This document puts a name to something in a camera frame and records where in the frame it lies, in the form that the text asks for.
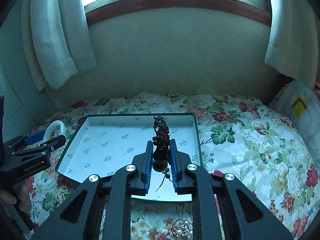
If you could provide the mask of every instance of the bed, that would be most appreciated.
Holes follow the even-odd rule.
[[[318,174],[291,121],[255,97],[141,93],[82,101],[61,109],[33,132],[61,120],[68,142],[88,114],[185,112],[194,113],[197,120],[203,167],[218,176],[226,172],[235,174],[298,239],[320,208]],[[77,186],[54,171],[62,152],[63,147],[53,152],[51,167],[28,179],[34,230]],[[131,239],[174,239],[168,228],[191,218],[190,202],[133,199]]]

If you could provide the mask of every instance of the wall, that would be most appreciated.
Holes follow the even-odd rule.
[[[147,91],[256,95],[269,102],[278,73],[264,64],[270,27],[197,8],[126,14],[89,28],[97,67],[49,91],[55,104]]]
[[[21,36],[21,6],[18,0],[0,28],[0,92],[4,100],[4,141],[31,132],[37,123],[53,114],[45,94],[40,94],[29,72]]]

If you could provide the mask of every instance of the metal screw cap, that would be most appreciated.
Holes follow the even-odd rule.
[[[227,173],[226,175],[224,175],[224,177],[226,178],[226,180],[234,180],[235,176],[232,173]]]
[[[187,166],[187,168],[188,168],[188,170],[190,170],[190,171],[195,171],[195,170],[197,169],[197,165],[195,165],[195,164],[189,164],[189,165]]]
[[[130,164],[130,165],[126,166],[125,169],[126,169],[127,171],[134,171],[134,170],[136,169],[136,166]]]
[[[89,176],[89,181],[95,182],[99,179],[99,177],[95,174]]]

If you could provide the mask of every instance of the human hand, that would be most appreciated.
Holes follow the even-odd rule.
[[[19,208],[21,211],[25,213],[29,213],[31,211],[31,200],[29,196],[29,190],[27,181],[23,180],[21,182],[21,186],[17,192],[17,197],[20,200],[19,202]],[[9,204],[15,204],[17,202],[17,199],[12,196],[9,192],[6,190],[0,188],[0,200],[9,203]]]

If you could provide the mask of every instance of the white curtain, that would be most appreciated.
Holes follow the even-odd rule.
[[[38,90],[44,82],[58,89],[71,76],[95,67],[82,0],[24,0],[23,8],[28,6],[30,14],[21,13],[21,31]]]
[[[318,69],[316,15],[306,0],[271,0],[272,25],[265,63],[314,87]]]

